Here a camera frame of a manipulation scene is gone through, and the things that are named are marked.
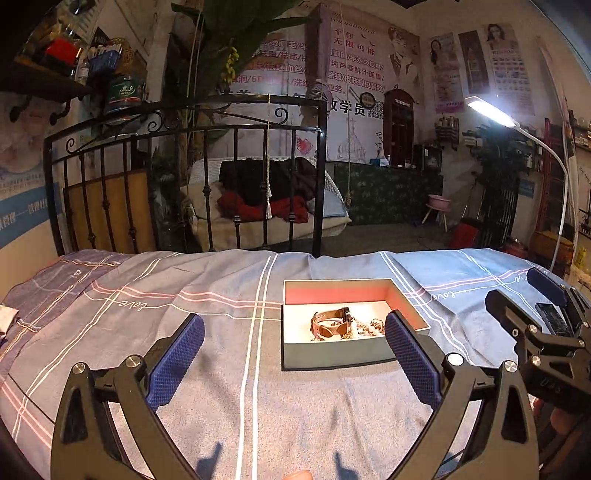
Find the leather watch strap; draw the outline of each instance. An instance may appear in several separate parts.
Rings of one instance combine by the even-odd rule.
[[[340,322],[337,325],[321,325],[322,322],[331,321],[334,323],[339,320]],[[350,331],[351,320],[349,307],[320,313],[316,312],[310,321],[310,331],[318,340],[330,338],[334,335],[346,335]]]

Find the white lamp arm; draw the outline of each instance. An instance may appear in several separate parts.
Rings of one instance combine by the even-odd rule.
[[[560,165],[560,168],[562,168],[562,171],[564,172],[564,192],[563,192],[563,200],[562,200],[562,216],[560,218],[560,227],[558,229],[558,240],[556,242],[556,247],[554,249],[554,257],[552,257],[552,263],[550,264],[550,271],[552,271],[552,270],[554,270],[554,264],[556,263],[556,257],[558,256],[558,249],[560,247],[560,238],[562,237],[562,231],[564,229],[564,220],[565,220],[565,217],[566,217],[566,207],[567,207],[567,204],[569,202],[569,183],[570,183],[570,180],[569,180],[569,172],[566,169],[566,167],[564,166],[564,163],[562,162],[561,158],[556,154],[556,152],[554,150],[552,150],[544,142],[542,142],[542,140],[540,140],[539,138],[534,137],[529,132],[523,130],[519,126],[515,127],[515,129],[520,134],[522,134],[525,137],[529,138],[530,140],[534,141],[539,146],[541,146],[543,149],[545,149],[546,151],[548,151],[556,159],[556,161],[558,162],[558,165]]]

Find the floor lamp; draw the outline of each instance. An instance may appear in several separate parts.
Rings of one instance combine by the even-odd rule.
[[[554,150],[552,150],[548,145],[546,145],[542,140],[530,135],[527,131],[523,130],[519,123],[513,120],[509,115],[505,112],[499,110],[496,106],[491,105],[488,102],[485,102],[480,97],[472,96],[468,97],[465,100],[467,106],[473,108],[478,113],[481,113],[484,116],[487,116],[491,120],[494,120],[498,124],[501,124],[505,127],[512,128],[517,130],[520,134],[524,135],[525,137],[529,138],[530,140],[537,143],[539,146],[543,147],[545,150],[550,152],[550,154],[556,159],[560,168],[564,172],[564,193],[563,193],[563,200],[562,200],[562,217],[560,218],[560,227],[558,229],[558,241],[556,242],[556,247],[554,249],[554,257],[552,257],[552,263],[550,264],[550,271],[554,270],[554,264],[556,263],[556,256],[558,255],[558,248],[560,246],[560,238],[562,237],[562,231],[564,228],[564,218],[566,216],[566,207],[568,203],[568,194],[569,194],[569,172],[567,171],[564,163],[560,159],[560,157],[556,154]]]

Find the banana bunch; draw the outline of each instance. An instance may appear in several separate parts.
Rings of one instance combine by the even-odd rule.
[[[236,70],[234,70],[233,65],[238,61],[239,58],[240,55],[238,54],[238,50],[235,47],[231,47],[230,55],[228,55],[228,61],[226,62],[226,67],[220,75],[222,82],[230,85],[234,80],[236,80]]]

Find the hanging rope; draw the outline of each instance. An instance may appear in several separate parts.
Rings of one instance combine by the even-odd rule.
[[[349,61],[347,60],[347,35],[345,34],[345,22],[343,20],[343,5],[339,0],[340,26],[343,30],[343,53],[345,54],[345,81],[347,83],[347,195],[345,195],[345,206],[351,205],[351,108],[349,108]]]
[[[203,31],[203,16],[202,16],[203,7],[199,9],[199,14],[197,16],[197,22],[195,23],[195,32],[193,34],[193,45],[191,46],[191,58],[189,60],[189,78],[187,78],[187,93],[186,96],[189,97],[191,94],[191,71],[193,69],[193,56],[195,54],[195,46],[197,44],[197,38],[199,37],[199,48],[197,49],[197,56],[195,58],[195,75],[193,79],[193,94],[195,93],[195,88],[197,86],[197,68],[199,67],[199,51],[201,50],[201,34]],[[184,127],[193,127],[195,125],[195,111],[194,110],[185,110],[184,114]],[[189,145],[193,143],[193,139],[195,136],[195,132],[189,132],[186,136],[187,145],[185,147],[185,168],[186,168],[186,195],[187,198],[189,197]],[[194,215],[193,205],[190,203],[190,214]]]
[[[265,149],[265,162],[267,163],[267,178],[265,181],[267,182],[267,220],[271,220],[273,218],[273,214],[271,212],[271,160],[269,159],[269,137],[271,136],[271,94],[268,94],[267,99],[267,148]]]

